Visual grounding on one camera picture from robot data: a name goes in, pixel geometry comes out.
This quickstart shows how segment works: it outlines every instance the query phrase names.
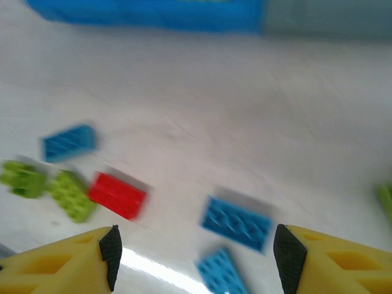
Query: toy block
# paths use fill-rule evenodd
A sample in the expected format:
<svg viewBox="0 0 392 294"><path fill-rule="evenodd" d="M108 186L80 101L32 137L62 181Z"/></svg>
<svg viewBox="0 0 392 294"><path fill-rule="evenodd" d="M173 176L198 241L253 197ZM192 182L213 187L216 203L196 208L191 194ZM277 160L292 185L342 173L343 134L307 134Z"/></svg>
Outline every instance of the toy block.
<svg viewBox="0 0 392 294"><path fill-rule="evenodd" d="M392 225L392 187L383 185L376 188L375 192L389 222Z"/></svg>
<svg viewBox="0 0 392 294"><path fill-rule="evenodd" d="M43 161L59 162L96 149L94 129L86 124L75 126L42 139Z"/></svg>
<svg viewBox="0 0 392 294"><path fill-rule="evenodd" d="M202 220L203 228L257 251L263 249L271 226L267 217L212 197Z"/></svg>
<svg viewBox="0 0 392 294"><path fill-rule="evenodd" d="M249 294L226 248L213 252L196 267L211 293Z"/></svg>
<svg viewBox="0 0 392 294"><path fill-rule="evenodd" d="M88 197L126 219L135 219L146 198L146 192L110 175L99 173Z"/></svg>
<svg viewBox="0 0 392 294"><path fill-rule="evenodd" d="M1 182L10 192L24 198L37 198L44 190L46 175L35 171L32 165L8 160L3 165Z"/></svg>
<svg viewBox="0 0 392 294"><path fill-rule="evenodd" d="M285 294L391 294L392 253L293 225L277 226Z"/></svg>
<svg viewBox="0 0 392 294"><path fill-rule="evenodd" d="M0 293L111 293L122 251L115 225L7 257L0 260Z"/></svg>
<svg viewBox="0 0 392 294"><path fill-rule="evenodd" d="M48 191L74 222L84 222L96 207L86 195L86 186L71 171L60 171Z"/></svg>

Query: light blue lego brick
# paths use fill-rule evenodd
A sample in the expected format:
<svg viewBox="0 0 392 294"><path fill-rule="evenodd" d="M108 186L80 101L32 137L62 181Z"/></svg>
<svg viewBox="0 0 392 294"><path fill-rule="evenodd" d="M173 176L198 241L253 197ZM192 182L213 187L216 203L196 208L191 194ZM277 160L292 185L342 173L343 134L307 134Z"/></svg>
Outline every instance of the light blue lego brick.
<svg viewBox="0 0 392 294"><path fill-rule="evenodd" d="M259 33L266 0L26 0L51 21Z"/></svg>
<svg viewBox="0 0 392 294"><path fill-rule="evenodd" d="M226 248L196 264L204 284L213 294L249 294Z"/></svg>
<svg viewBox="0 0 392 294"><path fill-rule="evenodd" d="M270 218L211 197L202 220L202 227L261 251L272 223Z"/></svg>
<svg viewBox="0 0 392 294"><path fill-rule="evenodd" d="M43 160L59 162L96 149L94 129L86 124L43 138Z"/></svg>

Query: white floor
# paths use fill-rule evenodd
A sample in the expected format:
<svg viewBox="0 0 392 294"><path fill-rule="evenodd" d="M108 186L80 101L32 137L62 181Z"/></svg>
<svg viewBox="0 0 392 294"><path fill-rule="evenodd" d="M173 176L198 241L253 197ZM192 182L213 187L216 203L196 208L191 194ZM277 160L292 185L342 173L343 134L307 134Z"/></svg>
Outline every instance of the white floor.
<svg viewBox="0 0 392 294"><path fill-rule="evenodd" d="M1 186L0 243L13 250L118 224L115 293L205 293L194 261L219 245L251 293L283 293L272 240L261 255L198 225L221 188L272 206L276 223L392 250L372 194L392 179L391 45L78 29L15 0L0 0L0 40L1 160L39 160L39 137L91 121L99 150L67 164L152 187L139 220L101 207L77 225L49 196Z"/></svg>

